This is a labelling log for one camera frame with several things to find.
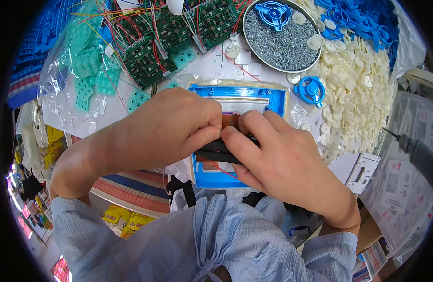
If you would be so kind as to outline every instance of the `black tool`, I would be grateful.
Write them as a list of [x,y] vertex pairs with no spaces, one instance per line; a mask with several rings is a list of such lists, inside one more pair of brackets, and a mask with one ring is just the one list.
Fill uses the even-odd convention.
[[411,164],[422,173],[429,185],[433,188],[433,151],[420,140],[414,141],[406,134],[397,135],[385,128],[383,129],[397,139],[398,146],[410,156]]
[[[254,144],[260,146],[259,141],[252,135],[247,135]],[[224,144],[223,139],[216,139],[203,146],[201,149],[194,152],[197,157],[197,161],[223,161],[230,163],[242,164],[237,160],[234,155],[227,149],[226,144]]]

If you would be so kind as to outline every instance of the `circuit board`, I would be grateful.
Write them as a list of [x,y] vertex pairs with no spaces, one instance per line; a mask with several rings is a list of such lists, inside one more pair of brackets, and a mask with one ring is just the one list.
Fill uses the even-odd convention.
[[[193,41],[204,53],[232,34],[239,13],[229,0],[189,0],[188,5],[190,10],[182,16],[171,14],[167,8],[156,9],[154,21],[152,12],[147,9],[145,13],[120,21],[130,35],[140,38],[125,49],[123,54],[123,62],[139,87],[145,88],[162,78],[164,73],[177,70],[171,56]],[[196,16],[199,19],[199,32],[193,31],[196,35],[199,33],[200,40],[193,36],[184,21],[184,18],[187,19],[195,29],[198,22]],[[157,43],[153,30],[155,28],[163,49]],[[154,56],[154,48],[162,67]]]
[[126,49],[123,62],[139,87],[145,88],[163,77],[163,71],[156,58],[166,71],[173,72],[177,66],[171,57],[162,58],[159,50],[154,51],[155,37],[144,36],[144,41],[136,42]]

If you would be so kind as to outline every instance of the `hand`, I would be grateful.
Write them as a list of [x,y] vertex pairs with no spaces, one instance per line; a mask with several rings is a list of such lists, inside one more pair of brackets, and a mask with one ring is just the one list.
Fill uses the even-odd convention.
[[129,151],[133,169],[168,166],[218,139],[221,104],[183,88],[160,91],[114,125],[117,148]]
[[69,147],[56,162],[51,199],[84,199],[100,176],[173,164],[218,139],[221,128],[218,102],[182,88],[165,89]]
[[[321,214],[335,228],[348,228],[345,225],[351,224],[354,195],[323,164],[309,132],[294,129],[272,111],[264,115],[248,111],[240,116],[238,125],[240,132],[226,127],[221,137],[244,164],[233,164],[240,181],[278,200]],[[244,136],[248,133],[258,139],[259,148]]]

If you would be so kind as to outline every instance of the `light blue shirt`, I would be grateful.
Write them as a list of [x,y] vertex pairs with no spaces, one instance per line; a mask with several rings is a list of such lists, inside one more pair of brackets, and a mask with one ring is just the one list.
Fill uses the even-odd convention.
[[80,200],[56,197],[53,235],[75,282],[202,282],[220,265],[234,282],[351,281],[357,237],[319,236],[300,256],[269,219],[277,203],[264,197],[254,208],[221,194],[201,197],[124,240]]

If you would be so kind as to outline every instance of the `right hand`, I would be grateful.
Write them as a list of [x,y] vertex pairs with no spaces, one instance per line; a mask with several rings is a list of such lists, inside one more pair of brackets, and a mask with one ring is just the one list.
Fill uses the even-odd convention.
[[[233,164],[241,182],[321,214],[333,227],[343,228],[343,223],[338,225],[347,220],[346,208],[353,206],[354,196],[324,165],[309,132],[294,129],[270,110],[263,115],[250,110],[240,116],[238,125],[240,131],[228,126],[221,137],[244,164]],[[248,133],[257,138],[260,147],[244,136]]]

